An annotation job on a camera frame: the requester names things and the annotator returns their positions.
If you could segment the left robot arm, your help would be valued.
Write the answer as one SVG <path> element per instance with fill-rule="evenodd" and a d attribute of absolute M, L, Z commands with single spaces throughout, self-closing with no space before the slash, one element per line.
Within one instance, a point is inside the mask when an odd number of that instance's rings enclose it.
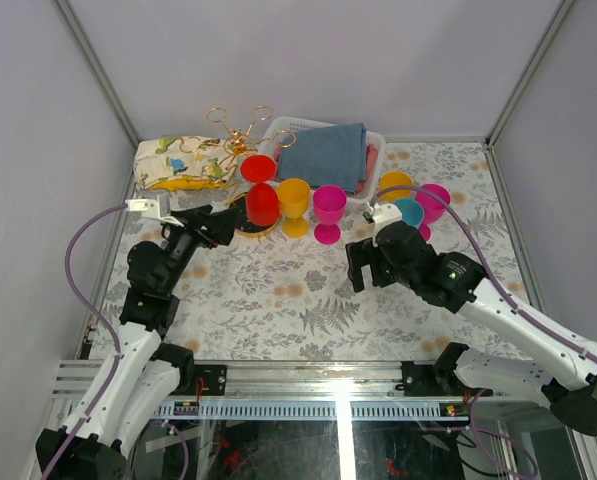
<path fill-rule="evenodd" d="M 36 441 L 44 479 L 122 479 L 140 434 L 170 394 L 186 394 L 198 376 L 191 350 L 165 342 L 177 313 L 174 294 L 200 248 L 227 246 L 238 211 L 211 205 L 173 211 L 168 199 L 127 199 L 113 212 L 137 212 L 161 226 L 162 243 L 142 241 L 127 256 L 130 288 L 113 326 L 83 303 L 109 333 L 113 351 L 73 412 Z"/>

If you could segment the red plastic wine glass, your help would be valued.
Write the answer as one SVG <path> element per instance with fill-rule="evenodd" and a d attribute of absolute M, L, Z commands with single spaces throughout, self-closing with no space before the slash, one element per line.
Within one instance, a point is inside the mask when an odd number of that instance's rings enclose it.
<path fill-rule="evenodd" d="M 245 197 L 248 220 L 260 227 L 273 225 L 280 216 L 276 190 L 269 184 L 276 174 L 276 163 L 266 155 L 252 155 L 244 160 L 240 173 L 251 184 Z"/>

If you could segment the gold wine glass rack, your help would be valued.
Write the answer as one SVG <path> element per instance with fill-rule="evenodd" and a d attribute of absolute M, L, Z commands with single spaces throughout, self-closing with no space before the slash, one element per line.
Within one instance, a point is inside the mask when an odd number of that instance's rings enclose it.
<path fill-rule="evenodd" d="M 251 136 L 253 128 L 259 124 L 271 120 L 274 117 L 274 109 L 267 105 L 257 105 L 251 111 L 251 120 L 246 129 L 232 128 L 228 125 L 229 111 L 225 107 L 211 108 L 206 114 L 206 120 L 209 123 L 221 125 L 227 137 L 224 140 L 210 138 L 201 140 L 198 136 L 183 136 L 180 141 L 179 149 L 183 153 L 192 154 L 202 147 L 221 147 L 225 152 L 225 157 L 217 162 L 222 165 L 224 161 L 227 165 L 222 168 L 223 172 L 228 172 L 228 178 L 220 186 L 223 190 L 232 190 L 232 196 L 227 202 L 228 207 L 236 205 L 239 199 L 245 199 L 246 192 L 237 195 L 237 189 L 243 183 L 242 180 L 235 180 L 236 168 L 241 160 L 259 154 L 259 147 L 262 144 L 269 145 L 273 142 L 281 149 L 288 149 L 296 142 L 296 134 L 292 130 L 280 130 L 270 137 L 263 137 L 261 140 L 254 140 Z"/>

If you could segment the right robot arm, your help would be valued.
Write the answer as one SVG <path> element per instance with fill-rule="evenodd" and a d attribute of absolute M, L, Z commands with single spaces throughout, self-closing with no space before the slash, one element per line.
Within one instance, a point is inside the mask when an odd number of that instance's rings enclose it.
<path fill-rule="evenodd" d="M 400 284 L 426 303 L 480 324 L 528 355 L 512 360 L 451 344 L 435 362 L 445 394 L 484 388 L 533 402 L 567 427 L 597 437 L 597 342 L 563 327 L 495 283 L 483 265 L 459 252 L 438 253 L 398 221 L 374 237 L 345 246 L 354 291 Z"/>

